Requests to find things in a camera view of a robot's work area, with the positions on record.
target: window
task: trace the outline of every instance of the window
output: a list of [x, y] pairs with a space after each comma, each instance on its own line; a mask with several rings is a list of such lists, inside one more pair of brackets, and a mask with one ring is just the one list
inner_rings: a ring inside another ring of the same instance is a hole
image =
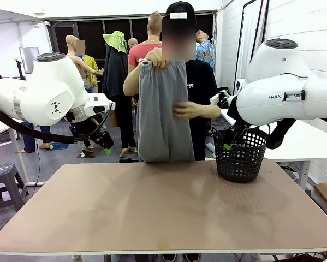
[[138, 44], [147, 40], [147, 18], [132, 19], [133, 37], [138, 40]]
[[197, 15], [197, 30], [207, 33], [209, 40], [213, 38], [213, 15]]
[[58, 41], [58, 48], [60, 53], [67, 54], [67, 45], [65, 37], [69, 34], [73, 34], [72, 27], [55, 27], [56, 39]]
[[105, 59], [105, 40], [102, 21], [78, 21], [80, 40], [86, 41], [86, 54], [94, 59]]
[[128, 45], [128, 40], [131, 38], [129, 19], [105, 20], [105, 31], [107, 34], [112, 34], [114, 31], [124, 33], [124, 38]]

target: sneaker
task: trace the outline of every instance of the sneaker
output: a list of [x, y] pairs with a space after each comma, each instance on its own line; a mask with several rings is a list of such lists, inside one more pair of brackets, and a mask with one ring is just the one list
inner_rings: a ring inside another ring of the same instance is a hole
[[201, 254], [184, 254], [187, 262], [198, 262]]
[[163, 254], [162, 258], [164, 262], [173, 262], [176, 258], [176, 254]]

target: mannequin head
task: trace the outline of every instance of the mannequin head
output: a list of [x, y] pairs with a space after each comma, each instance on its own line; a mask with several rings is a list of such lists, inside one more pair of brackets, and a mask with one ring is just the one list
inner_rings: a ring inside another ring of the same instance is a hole
[[159, 36], [162, 31], [162, 16], [158, 12], [152, 13], [147, 21], [147, 35]]
[[72, 51], [72, 52], [76, 53], [77, 41], [79, 41], [79, 39], [77, 37], [75, 37], [74, 35], [68, 35], [65, 37], [65, 42], [67, 44], [67, 49], [69, 52]]
[[130, 38], [128, 40], [128, 46], [131, 49], [132, 47], [136, 46], [138, 44], [138, 40], [136, 38]]
[[202, 30], [198, 30], [196, 32], [196, 42], [197, 43], [202, 43], [203, 41], [208, 40], [209, 36], [207, 35], [207, 33], [203, 32]]

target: hand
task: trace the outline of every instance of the hand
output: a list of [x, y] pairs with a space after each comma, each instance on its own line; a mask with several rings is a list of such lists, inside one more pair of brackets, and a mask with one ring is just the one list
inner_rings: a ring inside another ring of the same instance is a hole
[[136, 101], [136, 100], [134, 99], [134, 97], [132, 97], [132, 103], [133, 103], [133, 105], [135, 105], [135, 106], [138, 105], [138, 101]]
[[200, 105], [194, 102], [176, 103], [173, 115], [182, 120], [188, 120], [200, 115]]
[[163, 70], [169, 66], [168, 60], [162, 60], [162, 49], [154, 48], [145, 56], [145, 60], [151, 61], [156, 71]]

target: beige tabletop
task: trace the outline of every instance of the beige tabletop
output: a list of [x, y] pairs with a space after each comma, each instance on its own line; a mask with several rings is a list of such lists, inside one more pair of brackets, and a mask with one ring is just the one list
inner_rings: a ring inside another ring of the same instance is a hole
[[327, 216], [271, 160], [251, 183], [214, 161], [62, 166], [0, 232], [0, 254], [327, 250]]

